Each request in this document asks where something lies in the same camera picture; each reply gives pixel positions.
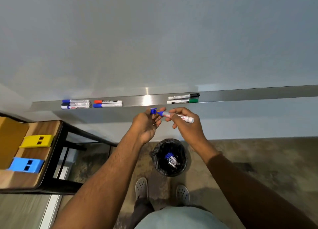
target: yellow box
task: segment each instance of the yellow box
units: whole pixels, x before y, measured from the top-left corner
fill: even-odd
[[[27,123],[0,117],[0,170],[10,167],[28,129],[29,124]]]
[[[19,148],[40,148],[40,147],[50,147],[53,135],[31,135],[26,136]]]

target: wooden table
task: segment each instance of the wooden table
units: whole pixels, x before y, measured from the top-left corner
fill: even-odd
[[[97,137],[64,121],[54,120],[29,123],[26,136],[54,135],[51,147],[19,148],[15,157],[44,160],[44,164],[37,173],[0,170],[0,193],[32,193],[32,194],[74,194],[82,183],[60,180],[59,175],[64,166],[68,150],[86,150],[86,148],[66,140],[68,133],[74,133],[100,143],[116,147],[117,144]],[[58,178],[53,178],[63,148],[67,151],[64,156]]]

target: hand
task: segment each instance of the hand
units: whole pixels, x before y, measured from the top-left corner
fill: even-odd
[[[193,123],[187,123],[175,114],[171,116],[171,118],[166,118],[167,122],[171,120],[173,121],[172,127],[178,127],[182,137],[185,139],[186,142],[188,142],[189,145],[191,145],[194,150],[197,151],[198,145],[209,143],[203,134],[200,118],[197,114],[194,114],[185,107],[173,108],[169,111],[169,113],[178,113],[194,118]]]
[[[154,137],[157,127],[161,124],[161,118],[158,114],[152,115],[150,108],[148,108],[144,113],[140,113],[133,118],[133,124],[129,130],[136,133],[140,142],[144,145]]]

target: metal ledge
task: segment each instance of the metal ledge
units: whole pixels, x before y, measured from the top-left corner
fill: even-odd
[[[165,105],[169,96],[184,95],[185,93],[169,93],[157,95],[127,96],[127,97],[108,97],[108,98],[80,98],[94,100],[122,100],[124,107],[131,106],[156,106]],[[308,86],[288,86],[288,87],[267,87],[239,90],[221,90],[221,91],[202,91],[200,92],[199,103],[211,102],[229,102],[280,98],[301,98],[318,97],[318,85]],[[33,102],[30,112],[35,111],[56,111],[61,110],[62,100]]]

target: dark pants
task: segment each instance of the dark pants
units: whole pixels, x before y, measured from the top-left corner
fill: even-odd
[[[208,211],[202,206],[190,205],[190,207],[196,207],[201,210]],[[130,217],[130,223],[127,229],[134,229],[138,225],[138,223],[141,222],[141,220],[146,217],[146,215],[154,211],[155,210],[152,204],[147,198],[137,199],[135,202],[135,207],[133,208],[133,214]]]

